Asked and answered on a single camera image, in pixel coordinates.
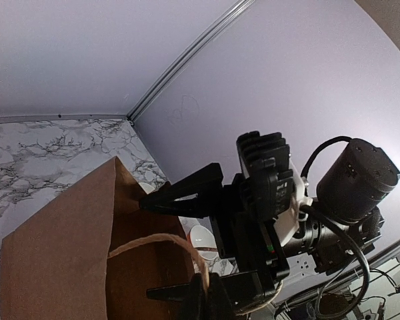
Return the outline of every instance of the electronic component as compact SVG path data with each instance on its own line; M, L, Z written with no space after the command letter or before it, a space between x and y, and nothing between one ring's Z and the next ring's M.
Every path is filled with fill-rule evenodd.
M318 184L313 202L301 177L307 178L324 148L340 141L348 146ZM320 145L301 176L290 162L290 148L281 133L247 133L238 138L237 150L241 173L232 184L222 186L220 165L212 163L166 191L146 196L141 208L210 217L220 257L234 257L240 270L222 278L236 314L274 298L289 274L288 256L307 252L314 257L316 272L339 271L337 276L356 257L364 274L358 296L334 315L317 310L320 319L340 319L367 290L369 266L364 254L373 250L384 222L377 205L398 183L399 170L382 149L349 137ZM182 301L188 290L188 284L176 285L149 290L147 296Z

